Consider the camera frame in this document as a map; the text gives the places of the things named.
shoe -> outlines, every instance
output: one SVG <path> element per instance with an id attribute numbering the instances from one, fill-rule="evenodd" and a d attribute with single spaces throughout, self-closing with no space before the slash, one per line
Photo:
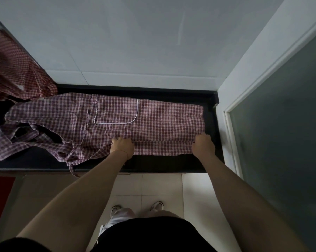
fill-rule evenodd
<path id="1" fill-rule="evenodd" d="M 111 212 L 110 212 L 110 218 L 112 218 L 114 216 L 114 214 L 116 213 L 116 211 L 120 210 L 122 208 L 122 206 L 120 205 L 115 205 L 114 207 L 111 208 Z"/>
<path id="2" fill-rule="evenodd" d="M 163 210 L 164 209 L 164 204 L 162 202 L 155 202 L 150 210 Z"/>

person's left hand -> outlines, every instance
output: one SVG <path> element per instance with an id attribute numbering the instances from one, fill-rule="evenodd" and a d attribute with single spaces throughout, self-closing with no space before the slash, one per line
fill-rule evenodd
<path id="1" fill-rule="evenodd" d="M 128 160 L 133 156 L 135 152 L 135 144 L 132 143 L 131 139 L 124 139 L 123 137 L 113 138 L 111 140 L 110 154 L 116 150 L 123 151 L 128 155 Z"/>

forearm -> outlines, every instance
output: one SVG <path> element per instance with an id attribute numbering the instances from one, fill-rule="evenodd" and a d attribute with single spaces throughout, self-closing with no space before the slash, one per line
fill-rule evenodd
<path id="1" fill-rule="evenodd" d="M 52 251 L 85 251 L 126 160 L 126 153 L 112 152 L 59 193 L 18 236 L 38 241 Z"/>
<path id="2" fill-rule="evenodd" d="M 278 212 L 214 153 L 200 161 L 243 251 L 308 251 Z"/>

pants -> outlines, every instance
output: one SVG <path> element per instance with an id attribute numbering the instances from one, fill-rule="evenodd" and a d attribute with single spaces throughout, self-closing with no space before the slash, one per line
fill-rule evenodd
<path id="1" fill-rule="evenodd" d="M 176 214 L 167 210 L 150 210 L 146 212 L 142 217 L 178 217 Z M 130 208 L 121 208 L 113 215 L 106 225 L 101 225 L 98 236 L 100 236 L 109 227 L 118 224 L 120 222 L 136 218 L 135 213 Z"/>

bracelet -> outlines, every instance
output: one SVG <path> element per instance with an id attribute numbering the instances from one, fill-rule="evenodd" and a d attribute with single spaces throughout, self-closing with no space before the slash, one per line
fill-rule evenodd
<path id="1" fill-rule="evenodd" d="M 117 150 L 118 150 L 118 151 L 123 151 L 124 153 L 126 153 L 124 150 L 121 150 L 121 149 L 115 149 L 113 152 L 115 152 L 115 151 L 117 151 Z"/>

